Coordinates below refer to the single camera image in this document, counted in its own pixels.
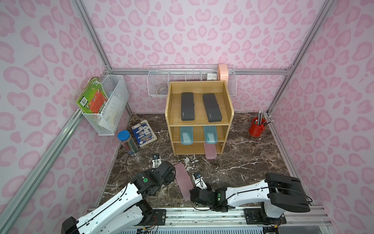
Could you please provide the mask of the pink pencil case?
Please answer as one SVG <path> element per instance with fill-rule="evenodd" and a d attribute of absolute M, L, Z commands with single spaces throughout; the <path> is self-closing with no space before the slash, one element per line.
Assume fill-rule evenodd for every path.
<path fill-rule="evenodd" d="M 187 170 L 184 166 L 184 164 L 179 163 L 175 165 L 175 170 L 176 170 L 176 180 L 177 184 L 180 188 L 180 191 L 182 193 L 182 196 L 184 200 L 190 201 L 191 200 L 191 193 L 190 190 L 194 188 L 191 178 L 187 173 Z"/>
<path fill-rule="evenodd" d="M 204 142 L 204 151 L 206 159 L 215 160 L 217 158 L 216 144 L 207 144 Z"/>

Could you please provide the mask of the teal pencil case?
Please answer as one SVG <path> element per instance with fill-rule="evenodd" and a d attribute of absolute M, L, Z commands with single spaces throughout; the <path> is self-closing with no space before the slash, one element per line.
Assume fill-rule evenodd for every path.
<path fill-rule="evenodd" d="M 218 133 L 216 126 L 204 126 L 203 130 L 206 144 L 216 144 L 218 142 Z"/>
<path fill-rule="evenodd" d="M 180 140 L 182 145 L 191 145 L 194 142 L 193 126 L 180 127 Z"/>

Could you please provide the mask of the black pencil case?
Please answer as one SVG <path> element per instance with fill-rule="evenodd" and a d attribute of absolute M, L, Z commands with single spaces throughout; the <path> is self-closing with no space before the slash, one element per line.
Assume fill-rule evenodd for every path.
<path fill-rule="evenodd" d="M 203 94 L 203 102 L 208 122 L 220 122 L 222 114 L 214 93 Z"/>
<path fill-rule="evenodd" d="M 195 120 L 194 94 L 191 92 L 181 94 L 181 120 Z"/>

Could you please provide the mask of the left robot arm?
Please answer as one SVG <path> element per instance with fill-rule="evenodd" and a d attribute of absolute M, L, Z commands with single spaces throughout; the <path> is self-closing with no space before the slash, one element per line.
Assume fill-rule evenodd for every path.
<path fill-rule="evenodd" d="M 92 212 L 62 223 L 62 234 L 116 234 L 139 224 L 156 223 L 146 198 L 155 196 L 163 185 L 175 180 L 175 167 L 161 161 L 157 168 L 138 173 L 118 194 Z"/>

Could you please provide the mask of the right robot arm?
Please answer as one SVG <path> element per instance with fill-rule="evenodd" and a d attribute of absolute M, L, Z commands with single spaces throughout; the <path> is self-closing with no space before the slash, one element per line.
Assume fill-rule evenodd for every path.
<path fill-rule="evenodd" d="M 251 185 L 216 190 L 210 189 L 199 174 L 194 174 L 194 182 L 191 201 L 216 212 L 225 213 L 245 204 L 260 203 L 263 217 L 278 219 L 286 211 L 307 213 L 312 202 L 300 179 L 276 173 L 266 173 L 265 179 Z"/>

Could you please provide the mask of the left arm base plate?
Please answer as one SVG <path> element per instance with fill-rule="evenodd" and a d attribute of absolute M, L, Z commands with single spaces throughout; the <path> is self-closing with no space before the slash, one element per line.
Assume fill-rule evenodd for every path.
<path fill-rule="evenodd" d="M 156 222 L 159 226 L 164 226 L 166 223 L 166 212 L 166 209 L 152 209 L 142 212 L 143 219 L 137 225 L 147 226 Z"/>

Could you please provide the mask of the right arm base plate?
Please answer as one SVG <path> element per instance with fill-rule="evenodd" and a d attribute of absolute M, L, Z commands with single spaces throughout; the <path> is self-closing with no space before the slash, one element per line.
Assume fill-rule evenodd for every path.
<path fill-rule="evenodd" d="M 261 208 L 244 209 L 244 217 L 247 225 L 283 225 L 286 224 L 286 218 L 281 215 L 280 218 L 270 218 L 265 215 Z"/>

